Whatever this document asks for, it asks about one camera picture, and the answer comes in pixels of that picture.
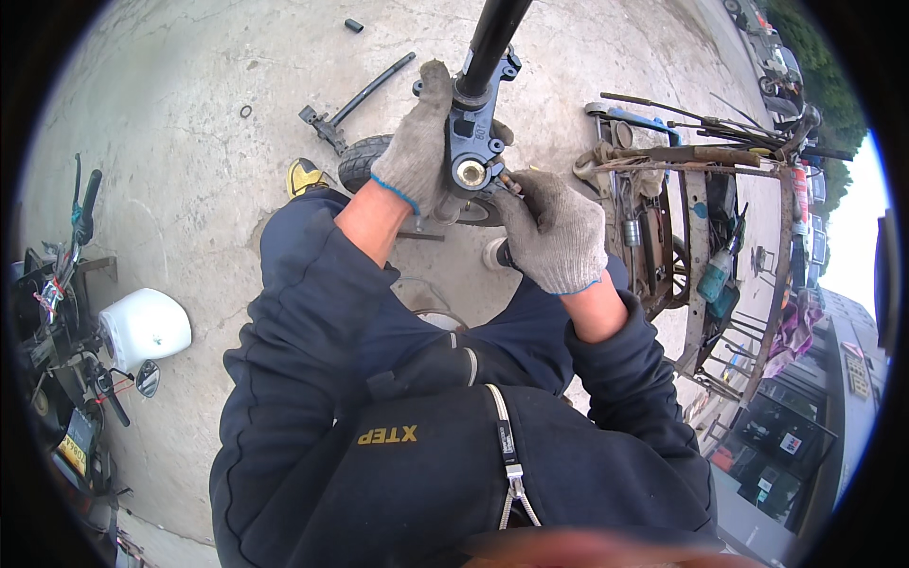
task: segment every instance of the building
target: building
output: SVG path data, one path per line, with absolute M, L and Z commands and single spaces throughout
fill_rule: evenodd
M 705 457 L 719 532 L 772 566 L 796 566 L 821 534 L 861 461 L 887 374 L 874 319 L 820 289 L 811 348 L 761 382 Z

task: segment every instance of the concrete ground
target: concrete ground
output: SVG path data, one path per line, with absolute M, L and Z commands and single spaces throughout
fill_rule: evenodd
M 68 238 L 79 152 L 86 171 L 105 176 L 85 256 L 116 254 L 119 264 L 116 283 L 90 275 L 94 309 L 150 287 L 179 302 L 193 326 L 193 344 L 161 362 L 155 398 L 121 396 L 133 425 L 109 429 L 122 483 L 133 488 L 123 497 L 133 514 L 123 514 L 124 524 L 145 535 L 136 540 L 152 563 L 216 565 L 208 470 L 233 386 L 221 355 L 238 344 L 245 308 L 261 288 L 256 237 L 286 201 L 293 158 L 309 157 L 332 175 L 338 163 L 296 114 L 307 104 L 334 111 L 411 50 L 418 61 L 459 68 L 482 4 L 121 0 L 72 53 L 35 132 L 22 188 L 24 242 Z M 347 17 L 365 30 L 345 29 Z M 524 69 L 502 88 L 497 118 L 515 131 L 505 152 L 515 169 L 532 164 L 570 176 L 594 141 L 584 104 L 601 91 L 732 115 L 715 92 L 769 124 L 748 52 L 720 0 L 535 2 L 513 43 Z M 349 143 L 394 131 L 415 103 L 417 70 L 407 66 L 345 120 Z M 253 107 L 246 119 L 243 105 Z M 739 187 L 751 203 L 743 257 L 757 244 L 775 250 L 778 184 L 740 176 Z M 480 261 L 483 245 L 501 234 L 501 227 L 451 226 L 444 243 L 399 241 L 392 263 L 434 282 L 457 314 L 482 324 L 518 282 L 516 273 L 490 273 Z M 423 284 L 398 285 L 408 305 L 432 301 Z M 769 286 L 745 277 L 740 309 L 766 315 L 769 301 Z M 657 318 L 667 354 L 681 353 L 684 318 L 684 309 Z M 700 393 L 684 380 L 678 388 L 683 405 Z M 573 393 L 583 405 L 583 393 Z

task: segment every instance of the shoe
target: shoe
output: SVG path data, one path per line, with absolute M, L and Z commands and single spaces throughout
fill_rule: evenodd
M 310 187 L 328 187 L 325 173 L 306 158 L 297 158 L 287 168 L 287 198 L 294 199 Z
M 511 250 L 508 248 L 508 237 L 500 236 L 493 239 L 483 247 L 483 264 L 489 270 L 501 270 L 503 268 L 514 268 L 520 270 L 511 257 Z

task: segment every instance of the work glove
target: work glove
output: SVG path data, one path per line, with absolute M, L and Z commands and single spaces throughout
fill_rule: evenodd
M 549 172 L 523 170 L 512 179 L 524 199 L 497 191 L 514 263 L 549 294 L 575 294 L 600 282 L 608 256 L 603 208 Z
M 452 105 L 452 78 L 441 61 L 420 67 L 420 100 L 395 130 L 392 143 L 372 167 L 372 177 L 429 215 L 444 193 L 445 119 Z

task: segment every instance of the white fairing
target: white fairing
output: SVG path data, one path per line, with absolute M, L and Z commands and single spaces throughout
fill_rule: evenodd
M 167 294 L 142 288 L 98 314 L 110 338 L 114 367 L 129 372 L 145 359 L 162 359 L 193 341 L 189 318 Z

